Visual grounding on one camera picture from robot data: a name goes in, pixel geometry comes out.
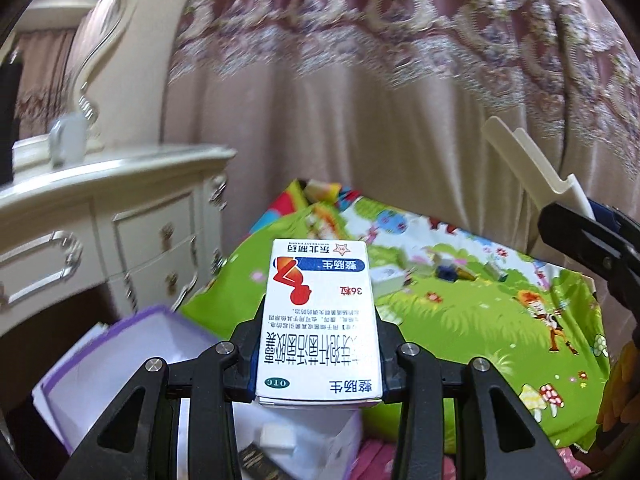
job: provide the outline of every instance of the star logo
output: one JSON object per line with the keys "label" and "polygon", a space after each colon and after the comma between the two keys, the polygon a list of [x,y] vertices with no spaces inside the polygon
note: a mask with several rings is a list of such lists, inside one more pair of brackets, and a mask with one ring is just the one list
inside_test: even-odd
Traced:
{"label": "star logo", "polygon": [[347,249],[347,244],[336,244],[334,253],[340,253],[340,256],[344,256],[344,253],[350,253],[351,251]]}

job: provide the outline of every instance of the screw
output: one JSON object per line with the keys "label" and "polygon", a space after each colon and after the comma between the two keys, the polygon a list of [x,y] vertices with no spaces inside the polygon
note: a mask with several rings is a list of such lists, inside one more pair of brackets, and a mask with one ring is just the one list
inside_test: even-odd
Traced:
{"label": "screw", "polygon": [[147,372],[157,372],[162,368],[162,360],[157,357],[152,357],[145,363],[145,368]]}
{"label": "screw", "polygon": [[416,343],[404,343],[400,347],[400,351],[404,355],[418,355],[420,353],[420,347]]}
{"label": "screw", "polygon": [[474,368],[479,372],[485,372],[489,368],[491,368],[491,363],[484,357],[479,357],[477,359],[474,359]]}
{"label": "screw", "polygon": [[231,341],[221,341],[216,345],[216,352],[222,355],[229,355],[234,351],[234,344]]}

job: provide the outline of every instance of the dresser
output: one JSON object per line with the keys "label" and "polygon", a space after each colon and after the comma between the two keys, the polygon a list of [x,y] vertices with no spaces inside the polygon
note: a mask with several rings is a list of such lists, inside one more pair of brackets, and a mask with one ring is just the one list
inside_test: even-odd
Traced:
{"label": "dresser", "polygon": [[106,284],[118,317],[178,309],[220,270],[222,146],[153,146],[40,165],[0,188],[0,336]]}

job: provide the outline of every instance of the green oval label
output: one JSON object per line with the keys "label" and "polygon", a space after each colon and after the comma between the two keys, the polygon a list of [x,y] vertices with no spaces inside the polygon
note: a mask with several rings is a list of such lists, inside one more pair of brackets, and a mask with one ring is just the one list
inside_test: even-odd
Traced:
{"label": "green oval label", "polygon": [[289,381],[281,377],[269,377],[268,379],[264,380],[264,384],[266,384],[270,388],[277,388],[280,390],[289,386]]}

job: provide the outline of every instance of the orange glove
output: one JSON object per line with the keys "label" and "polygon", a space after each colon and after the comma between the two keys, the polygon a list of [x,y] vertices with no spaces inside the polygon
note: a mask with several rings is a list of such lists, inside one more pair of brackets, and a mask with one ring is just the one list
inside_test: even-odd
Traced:
{"label": "orange glove", "polygon": [[609,431],[618,420],[625,424],[640,422],[640,393],[632,397],[629,384],[639,363],[639,354],[633,341],[628,342],[611,371],[596,419],[598,424],[602,424],[603,431]]}

